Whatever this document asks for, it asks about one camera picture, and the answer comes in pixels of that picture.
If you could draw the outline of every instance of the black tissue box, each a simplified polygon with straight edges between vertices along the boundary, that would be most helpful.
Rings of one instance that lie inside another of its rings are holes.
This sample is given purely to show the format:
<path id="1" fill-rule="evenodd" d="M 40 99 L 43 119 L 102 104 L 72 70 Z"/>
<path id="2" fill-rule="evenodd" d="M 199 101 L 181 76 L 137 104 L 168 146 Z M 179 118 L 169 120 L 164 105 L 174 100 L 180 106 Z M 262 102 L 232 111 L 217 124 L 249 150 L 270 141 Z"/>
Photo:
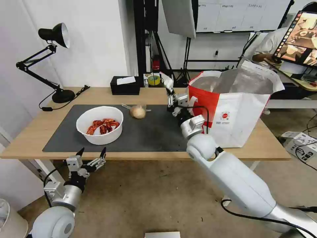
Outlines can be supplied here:
<path id="1" fill-rule="evenodd" d="M 120 84 L 117 85 L 117 79 L 118 78 L 126 78 L 130 76 L 113 76 L 110 87 L 112 95 L 139 95 L 140 93 L 140 85 L 138 76 L 135 76 L 135 82 L 128 83 L 128 84 Z"/>

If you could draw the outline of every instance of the white shirt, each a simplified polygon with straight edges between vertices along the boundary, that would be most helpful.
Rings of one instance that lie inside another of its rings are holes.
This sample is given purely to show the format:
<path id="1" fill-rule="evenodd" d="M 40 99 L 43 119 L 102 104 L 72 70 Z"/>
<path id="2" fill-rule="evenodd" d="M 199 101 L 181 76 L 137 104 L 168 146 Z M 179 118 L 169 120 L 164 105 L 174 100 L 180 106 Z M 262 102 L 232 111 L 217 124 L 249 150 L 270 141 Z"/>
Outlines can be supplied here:
<path id="1" fill-rule="evenodd" d="M 288 30 L 288 27 L 280 28 L 275 31 L 272 31 L 268 33 L 261 44 L 255 49 L 255 52 L 253 55 L 257 54 L 273 54 L 276 50 L 276 48 L 281 43 L 283 37 L 285 36 L 286 32 Z M 268 64 L 264 61 L 262 62 L 256 62 L 257 64 L 268 67 Z"/>

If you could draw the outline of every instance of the gray table mat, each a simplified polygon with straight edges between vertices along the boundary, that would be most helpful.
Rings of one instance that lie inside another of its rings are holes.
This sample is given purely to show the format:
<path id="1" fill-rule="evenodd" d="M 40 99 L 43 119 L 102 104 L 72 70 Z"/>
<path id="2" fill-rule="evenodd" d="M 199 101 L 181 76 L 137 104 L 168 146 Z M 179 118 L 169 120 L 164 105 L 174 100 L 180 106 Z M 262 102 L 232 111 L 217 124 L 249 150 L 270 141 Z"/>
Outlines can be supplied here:
<path id="1" fill-rule="evenodd" d="M 93 145 L 76 129 L 76 121 L 85 111 L 98 106 L 113 106 L 123 113 L 123 129 L 120 137 L 107 145 Z M 147 105 L 146 117 L 132 118 L 129 110 L 121 105 L 74 105 L 55 133 L 43 148 L 43 152 L 100 152 L 104 146 L 108 152 L 163 152 L 186 151 L 186 139 L 182 136 L 177 120 L 166 105 Z"/>

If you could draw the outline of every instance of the red and white bag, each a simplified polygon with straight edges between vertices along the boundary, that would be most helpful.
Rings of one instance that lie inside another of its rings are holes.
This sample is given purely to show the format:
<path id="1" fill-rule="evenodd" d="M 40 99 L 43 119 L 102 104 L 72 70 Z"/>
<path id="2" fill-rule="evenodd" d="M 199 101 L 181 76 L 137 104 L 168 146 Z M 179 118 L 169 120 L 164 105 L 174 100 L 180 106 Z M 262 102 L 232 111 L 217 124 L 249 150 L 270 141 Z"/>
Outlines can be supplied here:
<path id="1" fill-rule="evenodd" d="M 272 93 L 284 90 L 279 76 L 267 68 L 245 61 L 240 69 L 204 71 L 189 82 L 190 106 L 209 110 L 208 133 L 221 147 L 242 147 Z M 193 108 L 205 118 L 207 111 Z"/>

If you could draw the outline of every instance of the red crayfish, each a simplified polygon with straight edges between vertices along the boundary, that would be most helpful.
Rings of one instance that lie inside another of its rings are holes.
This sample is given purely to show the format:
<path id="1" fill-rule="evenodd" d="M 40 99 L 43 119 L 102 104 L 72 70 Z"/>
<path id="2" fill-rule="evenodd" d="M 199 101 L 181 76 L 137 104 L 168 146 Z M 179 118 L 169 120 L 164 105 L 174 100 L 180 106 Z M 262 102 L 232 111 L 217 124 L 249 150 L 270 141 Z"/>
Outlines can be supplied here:
<path id="1" fill-rule="evenodd" d="M 116 122 L 114 119 L 102 119 L 102 120 L 95 120 L 92 122 L 92 126 L 90 126 L 87 130 L 88 135 L 94 134 L 95 130 L 99 127 L 100 134 L 106 134 L 107 132 L 112 131 L 112 127 L 115 126 L 115 129 L 120 125 L 119 122 Z"/>

